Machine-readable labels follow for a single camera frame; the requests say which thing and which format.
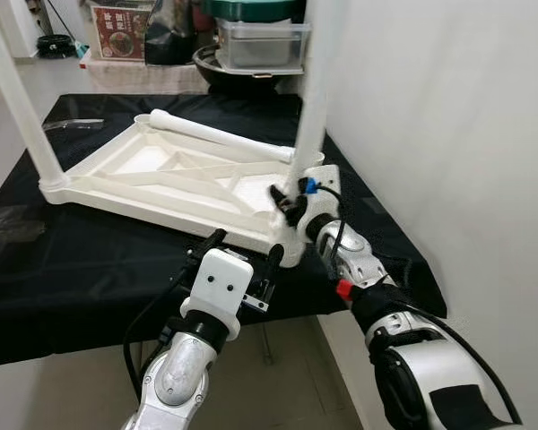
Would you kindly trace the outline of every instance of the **black pot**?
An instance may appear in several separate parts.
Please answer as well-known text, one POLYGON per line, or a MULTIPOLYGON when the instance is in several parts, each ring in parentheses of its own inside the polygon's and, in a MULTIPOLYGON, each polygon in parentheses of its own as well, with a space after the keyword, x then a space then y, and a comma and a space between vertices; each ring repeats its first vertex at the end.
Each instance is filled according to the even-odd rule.
POLYGON ((215 51, 218 48, 218 45, 202 47, 193 55, 197 70, 211 84, 210 92, 248 96, 275 93, 275 85, 281 80, 282 75, 227 73, 215 58, 215 51))

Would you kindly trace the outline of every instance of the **green lid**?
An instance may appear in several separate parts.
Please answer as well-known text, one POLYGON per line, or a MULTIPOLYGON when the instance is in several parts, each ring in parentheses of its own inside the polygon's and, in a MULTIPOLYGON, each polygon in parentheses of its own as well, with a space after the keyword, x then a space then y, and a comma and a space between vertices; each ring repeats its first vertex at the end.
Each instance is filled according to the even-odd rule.
POLYGON ((296 0, 202 0, 201 11, 227 21, 275 22, 295 13, 296 0))

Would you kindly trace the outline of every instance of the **black tablecloth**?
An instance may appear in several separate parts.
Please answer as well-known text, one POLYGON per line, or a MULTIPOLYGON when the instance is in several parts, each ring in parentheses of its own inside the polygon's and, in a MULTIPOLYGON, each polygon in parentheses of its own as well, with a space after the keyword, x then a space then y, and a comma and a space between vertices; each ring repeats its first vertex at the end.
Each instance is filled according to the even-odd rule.
MULTIPOLYGON (((68 169, 125 130, 135 115, 160 108, 261 142, 292 145, 300 101, 224 96, 65 95, 47 122, 103 118, 100 130, 48 132, 62 168, 68 169)), ((413 286, 425 307, 442 314, 443 303, 428 264, 384 211, 333 142, 327 163, 341 169, 347 220, 379 253, 387 270, 413 286)), ((0 364, 118 344, 141 308, 168 285, 186 249, 201 239, 136 219, 77 204, 50 205, 24 153, 0 189, 0 364)), ((260 267, 261 256, 252 256, 260 267)), ((183 298, 174 294, 135 334, 153 339, 183 298)), ((344 309, 313 250, 294 269, 280 271, 267 315, 244 310, 242 323, 344 309)))

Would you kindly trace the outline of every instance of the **blue clip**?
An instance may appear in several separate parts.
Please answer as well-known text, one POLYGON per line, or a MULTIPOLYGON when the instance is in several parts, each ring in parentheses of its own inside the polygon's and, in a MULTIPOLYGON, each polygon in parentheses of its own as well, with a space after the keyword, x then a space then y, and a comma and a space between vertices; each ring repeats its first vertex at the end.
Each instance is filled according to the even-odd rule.
POLYGON ((307 187, 305 188, 305 194, 317 194, 317 181, 312 177, 307 179, 307 187))

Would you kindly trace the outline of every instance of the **white plastic rod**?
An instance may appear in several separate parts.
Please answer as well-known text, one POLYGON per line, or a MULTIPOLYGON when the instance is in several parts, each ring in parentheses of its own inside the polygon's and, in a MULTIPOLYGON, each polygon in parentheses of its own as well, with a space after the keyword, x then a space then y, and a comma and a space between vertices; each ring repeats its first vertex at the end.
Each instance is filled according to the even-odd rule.
POLYGON ((150 125, 153 128, 170 130, 171 132, 197 137, 204 141, 215 142, 232 148, 254 152, 257 155, 268 157, 270 159, 277 159, 284 163, 291 163, 295 151, 294 148, 288 146, 277 146, 270 143, 253 141, 245 137, 237 136, 236 134, 208 127, 207 125, 194 123, 193 121, 170 115, 168 112, 160 109, 154 109, 150 114, 150 125))
POLYGON ((28 152, 38 170, 42 189, 54 190, 69 183, 60 167, 56 154, 42 130, 38 115, 16 72, 10 52, 0 33, 0 90, 6 100, 14 121, 20 129, 28 152))
POLYGON ((339 50, 343 34, 344 17, 347 14, 346 0, 310 0, 311 38, 305 57, 305 80, 303 110, 295 141, 295 157, 287 177, 287 193, 297 194, 297 181, 323 146, 326 123, 326 100, 329 77, 333 68, 334 52, 339 50))

